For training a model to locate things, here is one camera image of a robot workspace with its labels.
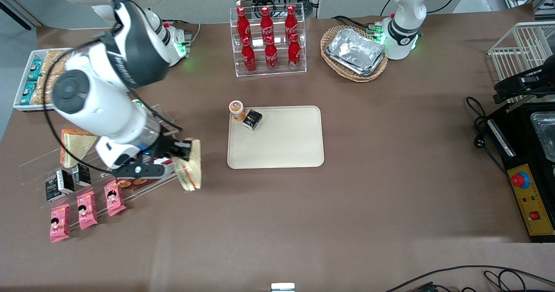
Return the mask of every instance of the red bottle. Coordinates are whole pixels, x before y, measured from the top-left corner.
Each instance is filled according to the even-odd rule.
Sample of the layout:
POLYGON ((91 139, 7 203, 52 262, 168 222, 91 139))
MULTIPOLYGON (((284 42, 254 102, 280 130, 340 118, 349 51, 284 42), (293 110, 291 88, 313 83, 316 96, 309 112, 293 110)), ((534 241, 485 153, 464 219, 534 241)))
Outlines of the red bottle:
POLYGON ((287 18, 285 19, 285 43, 289 44, 291 35, 297 34, 297 17, 295 17, 295 5, 287 6, 287 18))
POLYGON ((301 66, 301 46, 299 45, 299 35, 291 35, 289 44, 289 69, 298 70, 301 66))
POLYGON ((241 38, 241 42, 244 39, 247 39, 248 42, 252 39, 250 35, 250 23, 248 23, 248 19, 245 17, 245 8, 243 6, 237 7, 237 31, 239 33, 239 37, 241 38))
POLYGON ((254 50, 250 47, 249 39, 242 40, 243 48, 241 50, 243 62, 245 63, 246 73, 256 72, 256 61, 254 59, 254 50))
POLYGON ((262 30, 262 40, 268 45, 274 43, 274 22, 270 18, 270 8, 262 6, 262 20, 260 21, 260 29, 262 30))
POLYGON ((266 49, 264 50, 266 53, 266 67, 268 71, 274 72, 278 67, 278 49, 276 49, 276 45, 274 45, 274 37, 268 38, 268 44, 266 45, 266 49))

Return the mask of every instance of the black box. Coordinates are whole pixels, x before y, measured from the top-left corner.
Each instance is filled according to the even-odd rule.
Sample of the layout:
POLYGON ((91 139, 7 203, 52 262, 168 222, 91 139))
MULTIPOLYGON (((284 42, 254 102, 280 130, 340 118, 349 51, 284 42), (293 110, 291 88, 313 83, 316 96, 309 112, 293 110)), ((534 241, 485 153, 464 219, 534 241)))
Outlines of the black box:
POLYGON ((46 181, 46 200, 56 201, 64 197, 64 193, 58 190, 58 177, 48 179, 46 181))
POLYGON ((66 195, 75 191, 73 187, 73 176, 61 169, 56 171, 56 178, 58 179, 58 191, 66 195))
POLYGON ((87 187, 91 185, 91 171, 83 164, 77 164, 72 169, 73 184, 87 187))
POLYGON ((262 114, 256 112, 255 110, 248 111, 248 114, 244 118, 242 124, 251 130, 254 130, 258 123, 262 120, 262 114))

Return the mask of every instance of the red emergency stop button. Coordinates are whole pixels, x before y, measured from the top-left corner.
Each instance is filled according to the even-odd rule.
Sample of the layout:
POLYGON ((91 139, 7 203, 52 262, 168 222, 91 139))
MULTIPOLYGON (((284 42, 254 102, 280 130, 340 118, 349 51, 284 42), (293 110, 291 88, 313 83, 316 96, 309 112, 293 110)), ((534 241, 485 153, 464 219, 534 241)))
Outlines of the red emergency stop button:
POLYGON ((518 172, 511 176, 511 183, 516 187, 526 189, 530 186, 530 178, 528 174, 524 172, 518 172))
POLYGON ((524 177, 521 174, 513 175, 513 177, 511 177, 511 181, 513 182, 513 185, 515 185, 516 187, 521 187, 526 183, 524 180, 524 177))

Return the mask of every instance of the black machine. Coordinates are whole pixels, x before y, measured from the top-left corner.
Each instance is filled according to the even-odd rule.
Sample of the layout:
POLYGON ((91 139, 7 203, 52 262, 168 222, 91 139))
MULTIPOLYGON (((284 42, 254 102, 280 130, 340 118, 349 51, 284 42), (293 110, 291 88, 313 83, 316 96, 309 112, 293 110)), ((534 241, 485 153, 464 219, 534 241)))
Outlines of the black machine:
POLYGON ((488 128, 503 165, 531 242, 555 242, 555 162, 545 156, 531 116, 555 112, 555 103, 527 103, 507 113, 508 105, 489 117, 498 130, 488 128), (500 139, 498 133, 505 136, 500 139))
POLYGON ((483 114, 474 121, 479 132, 474 145, 483 148, 484 134, 492 136, 531 241, 555 242, 555 103, 526 103, 533 97, 555 94, 555 56, 539 67, 500 81, 494 88, 497 104, 525 97, 489 116, 479 103, 481 111, 472 108, 483 114))

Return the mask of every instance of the red button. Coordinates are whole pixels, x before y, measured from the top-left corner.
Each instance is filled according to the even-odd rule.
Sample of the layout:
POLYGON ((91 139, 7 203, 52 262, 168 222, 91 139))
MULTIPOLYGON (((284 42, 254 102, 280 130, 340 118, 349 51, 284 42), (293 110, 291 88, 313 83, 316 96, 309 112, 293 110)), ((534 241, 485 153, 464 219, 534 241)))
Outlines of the red button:
POLYGON ((524 178, 524 176, 522 176, 521 174, 515 174, 511 177, 511 182, 513 183, 513 185, 515 185, 516 187, 522 187, 526 184, 526 180, 524 178))

